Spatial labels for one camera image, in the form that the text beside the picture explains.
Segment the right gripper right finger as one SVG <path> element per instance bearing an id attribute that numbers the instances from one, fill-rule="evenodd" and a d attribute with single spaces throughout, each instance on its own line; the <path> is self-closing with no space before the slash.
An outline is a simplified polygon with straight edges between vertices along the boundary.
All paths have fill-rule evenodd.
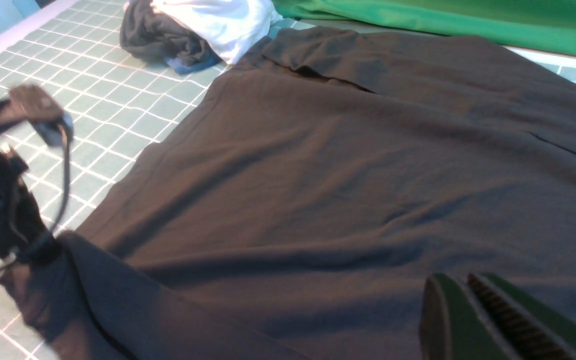
<path id="1" fill-rule="evenodd" d="M 524 360 L 576 360 L 576 323 L 493 273 L 469 273 L 467 285 Z"/>

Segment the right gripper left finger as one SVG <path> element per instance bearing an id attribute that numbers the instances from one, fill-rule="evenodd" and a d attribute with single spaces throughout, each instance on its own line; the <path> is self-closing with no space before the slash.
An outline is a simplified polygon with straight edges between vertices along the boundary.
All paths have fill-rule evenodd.
<path id="1" fill-rule="evenodd" d="M 419 342 L 423 360 L 517 360 L 466 285 L 444 273 L 423 287 Z"/>

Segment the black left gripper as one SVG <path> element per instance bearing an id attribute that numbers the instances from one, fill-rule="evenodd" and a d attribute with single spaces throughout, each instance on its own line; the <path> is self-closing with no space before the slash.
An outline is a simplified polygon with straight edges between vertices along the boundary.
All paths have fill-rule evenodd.
<path id="1" fill-rule="evenodd" d="M 60 257 L 61 245 L 23 181 L 28 169 L 14 149 L 0 149 L 0 259 L 14 256 L 22 264 L 50 264 Z"/>

